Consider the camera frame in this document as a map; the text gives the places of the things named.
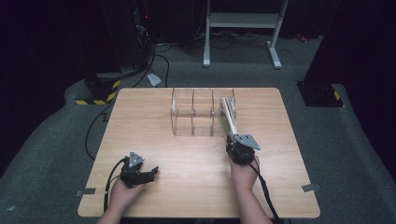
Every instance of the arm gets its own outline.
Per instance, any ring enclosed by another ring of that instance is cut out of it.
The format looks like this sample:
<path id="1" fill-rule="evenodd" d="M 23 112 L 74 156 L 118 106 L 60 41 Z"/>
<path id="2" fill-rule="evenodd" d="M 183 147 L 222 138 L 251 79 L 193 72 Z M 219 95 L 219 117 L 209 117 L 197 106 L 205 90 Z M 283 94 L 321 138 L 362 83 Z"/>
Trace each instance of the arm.
<path id="1" fill-rule="evenodd" d="M 122 214 L 136 199 L 137 195 L 146 185 L 138 185 L 129 189 L 125 184 L 117 178 L 110 193 L 110 202 L 107 210 L 99 218 L 97 224 L 118 224 L 122 218 Z"/>
<path id="2" fill-rule="evenodd" d="M 257 163 L 254 161 L 252 165 L 258 168 L 260 166 L 259 158 L 255 156 L 255 159 Z M 253 193 L 253 185 L 256 182 L 257 174 L 250 166 L 235 164 L 231 159 L 230 165 L 241 223 L 272 223 Z"/>

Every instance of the yellow black hazard tape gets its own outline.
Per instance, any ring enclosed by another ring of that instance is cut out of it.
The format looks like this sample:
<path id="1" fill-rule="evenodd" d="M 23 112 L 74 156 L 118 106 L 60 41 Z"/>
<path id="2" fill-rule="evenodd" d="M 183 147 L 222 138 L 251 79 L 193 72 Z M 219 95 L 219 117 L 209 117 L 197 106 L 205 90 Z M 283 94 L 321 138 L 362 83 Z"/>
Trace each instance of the yellow black hazard tape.
<path id="1" fill-rule="evenodd" d="M 331 84 L 297 82 L 298 89 L 306 106 L 342 107 L 340 94 Z"/>
<path id="2" fill-rule="evenodd" d="M 95 97 L 92 98 L 88 98 L 88 99 L 76 99 L 75 102 L 77 105 L 106 105 L 106 104 L 110 104 L 114 97 L 116 96 L 117 93 L 117 88 L 120 85 L 120 80 L 117 80 L 116 82 L 114 82 L 111 86 L 111 88 L 109 88 L 108 93 L 105 94 L 104 97 L 100 98 L 100 99 L 95 99 Z"/>

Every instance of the acrylic divider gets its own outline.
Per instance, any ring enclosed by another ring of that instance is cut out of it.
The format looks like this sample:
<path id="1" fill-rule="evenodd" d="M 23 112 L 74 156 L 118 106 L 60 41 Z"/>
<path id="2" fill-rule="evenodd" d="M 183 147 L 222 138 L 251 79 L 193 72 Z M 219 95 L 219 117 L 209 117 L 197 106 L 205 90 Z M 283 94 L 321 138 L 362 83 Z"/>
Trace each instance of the acrylic divider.
<path id="1" fill-rule="evenodd" d="M 172 92 L 171 122 L 176 136 L 218 136 L 219 104 L 222 97 L 232 97 L 233 89 L 175 89 Z"/>

